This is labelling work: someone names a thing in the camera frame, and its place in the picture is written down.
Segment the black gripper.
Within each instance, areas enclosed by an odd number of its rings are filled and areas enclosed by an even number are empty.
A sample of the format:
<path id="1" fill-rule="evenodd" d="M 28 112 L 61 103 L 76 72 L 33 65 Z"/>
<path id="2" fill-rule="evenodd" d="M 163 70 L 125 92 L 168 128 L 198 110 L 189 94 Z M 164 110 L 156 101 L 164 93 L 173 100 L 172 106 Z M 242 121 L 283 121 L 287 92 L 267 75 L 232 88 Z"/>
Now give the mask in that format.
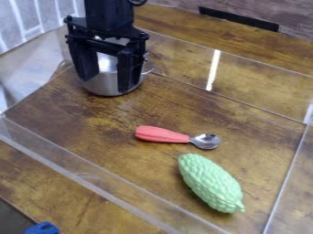
<path id="1" fill-rule="evenodd" d="M 68 16 L 64 22 L 65 42 L 80 79 L 88 81 L 99 73 L 96 52 L 117 55 L 117 91 L 128 92 L 139 84 L 148 34 L 131 21 L 107 27 L 100 21 L 91 24 L 85 17 Z"/>

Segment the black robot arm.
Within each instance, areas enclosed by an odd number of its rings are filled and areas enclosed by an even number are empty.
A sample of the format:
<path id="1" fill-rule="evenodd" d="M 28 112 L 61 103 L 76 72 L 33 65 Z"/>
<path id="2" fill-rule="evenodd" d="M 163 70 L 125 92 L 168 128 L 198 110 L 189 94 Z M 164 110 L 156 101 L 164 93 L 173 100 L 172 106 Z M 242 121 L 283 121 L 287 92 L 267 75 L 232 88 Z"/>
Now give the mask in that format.
<path id="1" fill-rule="evenodd" d="M 70 59 L 84 89 L 101 96 L 131 92 L 143 81 L 149 35 L 133 27 L 147 0 L 84 0 L 84 17 L 66 16 Z"/>

